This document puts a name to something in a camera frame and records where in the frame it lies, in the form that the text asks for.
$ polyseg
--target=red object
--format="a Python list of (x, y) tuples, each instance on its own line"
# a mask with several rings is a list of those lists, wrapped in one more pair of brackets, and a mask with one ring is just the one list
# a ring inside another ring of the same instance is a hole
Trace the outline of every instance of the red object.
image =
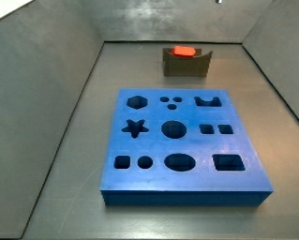
[(195, 49), (192, 47), (175, 46), (172, 53), (176, 56), (193, 56)]

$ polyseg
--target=circular hole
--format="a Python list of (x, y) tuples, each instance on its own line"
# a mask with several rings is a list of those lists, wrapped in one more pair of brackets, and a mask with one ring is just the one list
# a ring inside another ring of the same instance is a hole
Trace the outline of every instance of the circular hole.
[(175, 102), (181, 102), (181, 100), (183, 100), (183, 99), (181, 99), (180, 97), (175, 97), (175, 98), (173, 98), (173, 101), (175, 101)]
[(137, 159), (137, 166), (141, 169), (148, 169), (152, 166), (152, 159), (148, 156), (143, 156)]
[(195, 159), (187, 154), (171, 154), (164, 159), (165, 166), (177, 172), (188, 171), (195, 166)]
[(176, 109), (176, 105), (175, 104), (168, 104), (167, 108), (171, 109), (171, 110), (175, 110)]
[(161, 131), (168, 138), (180, 139), (187, 133), (187, 128), (180, 122), (168, 121), (163, 124)]
[(168, 97), (160, 97), (160, 101), (161, 101), (161, 102), (168, 102), (168, 101), (169, 101), (169, 98), (168, 98)]

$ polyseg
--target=blue foam block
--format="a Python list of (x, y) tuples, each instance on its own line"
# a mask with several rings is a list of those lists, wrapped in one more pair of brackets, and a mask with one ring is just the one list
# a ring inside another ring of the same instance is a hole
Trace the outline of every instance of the blue foam block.
[(100, 190), (107, 205), (262, 203), (272, 187), (224, 90), (120, 90)]

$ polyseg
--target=gray wall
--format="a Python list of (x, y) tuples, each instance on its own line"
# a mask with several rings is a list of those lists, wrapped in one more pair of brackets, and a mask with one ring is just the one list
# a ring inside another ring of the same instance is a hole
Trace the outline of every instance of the gray wall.
[(20, 237), (103, 45), (79, 1), (0, 22), (0, 238)]
[(88, 0), (104, 40), (240, 43), (271, 0)]
[(243, 46), (299, 118), (299, 0), (275, 0)]

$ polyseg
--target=square hole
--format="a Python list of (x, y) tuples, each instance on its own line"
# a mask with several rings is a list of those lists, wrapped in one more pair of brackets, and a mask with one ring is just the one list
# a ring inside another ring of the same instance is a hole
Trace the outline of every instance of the square hole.
[(231, 125), (217, 125), (221, 134), (233, 134)]
[(129, 168), (129, 156), (117, 156), (113, 161), (113, 167), (116, 169)]
[(244, 163), (239, 155), (213, 154), (213, 167), (217, 171), (243, 171)]
[(213, 134), (213, 127), (211, 124), (200, 124), (199, 128), (203, 134)]

